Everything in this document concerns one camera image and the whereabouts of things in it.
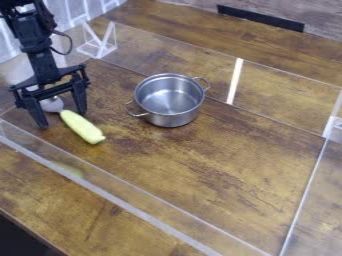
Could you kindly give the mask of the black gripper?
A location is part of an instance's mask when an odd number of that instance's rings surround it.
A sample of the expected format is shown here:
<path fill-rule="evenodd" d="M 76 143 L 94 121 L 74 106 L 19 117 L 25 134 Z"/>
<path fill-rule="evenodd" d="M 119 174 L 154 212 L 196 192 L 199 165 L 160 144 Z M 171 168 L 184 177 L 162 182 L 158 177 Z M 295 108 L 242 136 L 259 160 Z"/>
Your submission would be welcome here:
<path fill-rule="evenodd" d="M 48 121 L 39 101 L 69 92 L 78 113 L 84 115 L 90 79 L 84 64 L 59 68 L 49 50 L 28 53 L 27 56 L 33 68 L 33 76 L 12 85 L 9 91 L 13 93 L 16 106 L 27 109 L 37 126 L 45 129 Z"/>

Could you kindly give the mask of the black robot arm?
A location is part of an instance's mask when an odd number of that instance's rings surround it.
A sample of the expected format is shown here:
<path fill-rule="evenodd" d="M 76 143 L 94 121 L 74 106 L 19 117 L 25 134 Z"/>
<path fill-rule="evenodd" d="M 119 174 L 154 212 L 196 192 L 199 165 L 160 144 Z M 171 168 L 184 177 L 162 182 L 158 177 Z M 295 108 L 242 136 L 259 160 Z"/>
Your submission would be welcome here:
<path fill-rule="evenodd" d="M 43 0 L 0 0 L 0 17 L 20 43 L 20 50 L 27 55 L 33 75 L 9 87 L 15 105 L 28 111 L 40 128 L 48 127 L 40 101 L 69 92 L 78 113 L 87 112 L 87 92 L 90 79 L 86 65 L 79 64 L 59 68 L 52 53 L 51 34 L 64 36 L 56 30 L 53 15 Z"/>

